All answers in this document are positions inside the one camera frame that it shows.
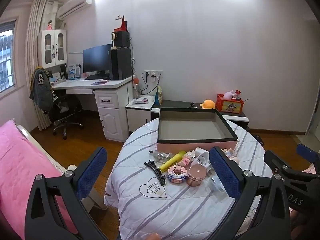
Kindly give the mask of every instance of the nightstand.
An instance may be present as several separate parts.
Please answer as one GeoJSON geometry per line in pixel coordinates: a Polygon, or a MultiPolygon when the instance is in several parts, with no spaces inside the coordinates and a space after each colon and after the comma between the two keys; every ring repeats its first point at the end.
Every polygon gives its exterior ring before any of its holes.
{"type": "Polygon", "coordinates": [[[142,125],[151,121],[151,109],[155,103],[154,96],[143,96],[147,98],[148,104],[133,104],[131,101],[125,108],[127,111],[129,133],[133,133],[142,125]]]}

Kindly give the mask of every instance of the jacket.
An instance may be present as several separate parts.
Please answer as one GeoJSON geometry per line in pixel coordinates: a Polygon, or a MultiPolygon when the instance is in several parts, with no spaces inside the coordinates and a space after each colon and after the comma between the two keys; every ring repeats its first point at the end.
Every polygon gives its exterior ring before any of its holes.
{"type": "Polygon", "coordinates": [[[49,81],[49,75],[44,68],[36,68],[31,78],[30,99],[44,112],[53,107],[54,93],[49,81]]]}

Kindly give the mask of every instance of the gift box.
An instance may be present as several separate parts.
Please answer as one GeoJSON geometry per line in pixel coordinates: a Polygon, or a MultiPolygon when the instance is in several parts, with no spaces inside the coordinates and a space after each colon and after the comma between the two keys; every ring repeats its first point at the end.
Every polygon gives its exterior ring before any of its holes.
{"type": "Polygon", "coordinates": [[[176,154],[197,147],[234,149],[238,137],[216,109],[161,108],[157,150],[176,154]]]}
{"type": "Polygon", "coordinates": [[[217,94],[216,109],[219,112],[228,112],[233,114],[241,114],[244,101],[240,100],[225,100],[223,94],[217,94]]]}

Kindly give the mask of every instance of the power outlet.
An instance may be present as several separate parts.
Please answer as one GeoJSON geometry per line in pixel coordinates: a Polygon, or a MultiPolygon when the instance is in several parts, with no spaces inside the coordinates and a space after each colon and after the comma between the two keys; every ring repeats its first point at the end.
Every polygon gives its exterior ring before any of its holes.
{"type": "Polygon", "coordinates": [[[153,80],[154,78],[151,77],[152,73],[155,73],[156,77],[159,77],[160,79],[163,77],[163,70],[145,70],[145,72],[148,71],[149,72],[149,76],[148,78],[150,78],[149,80],[153,80]]]}

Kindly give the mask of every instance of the blue gripper pad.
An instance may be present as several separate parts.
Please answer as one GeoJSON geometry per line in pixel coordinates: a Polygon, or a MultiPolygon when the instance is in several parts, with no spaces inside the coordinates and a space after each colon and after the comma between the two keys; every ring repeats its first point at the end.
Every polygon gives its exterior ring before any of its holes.
{"type": "Polygon", "coordinates": [[[213,147],[210,150],[209,160],[226,192],[228,193],[228,196],[238,200],[244,184],[244,178],[241,175],[242,169],[238,166],[238,164],[236,164],[236,162],[229,160],[219,147],[213,147]]]}
{"type": "Polygon", "coordinates": [[[96,182],[100,172],[107,162],[107,151],[105,148],[100,147],[94,152],[94,155],[94,158],[90,161],[77,181],[76,196],[79,200],[89,195],[93,184],[96,182]]]}
{"type": "Polygon", "coordinates": [[[311,150],[310,148],[301,143],[297,145],[296,151],[298,155],[300,155],[302,158],[304,158],[310,163],[315,163],[317,160],[319,160],[317,152],[311,150]]]}

